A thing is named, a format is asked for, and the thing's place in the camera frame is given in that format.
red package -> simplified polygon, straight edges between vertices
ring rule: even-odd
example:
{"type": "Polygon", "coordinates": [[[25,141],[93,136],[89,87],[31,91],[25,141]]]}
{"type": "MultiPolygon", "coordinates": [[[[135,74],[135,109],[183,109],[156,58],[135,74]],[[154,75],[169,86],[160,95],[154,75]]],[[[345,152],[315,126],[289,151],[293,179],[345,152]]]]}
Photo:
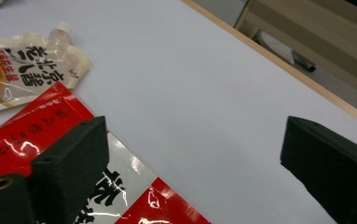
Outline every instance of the red package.
{"type": "MultiPolygon", "coordinates": [[[[91,118],[57,82],[0,126],[0,175],[29,175],[33,158],[91,118]]],[[[110,162],[75,224],[210,223],[110,133],[108,142],[110,162]]]]}

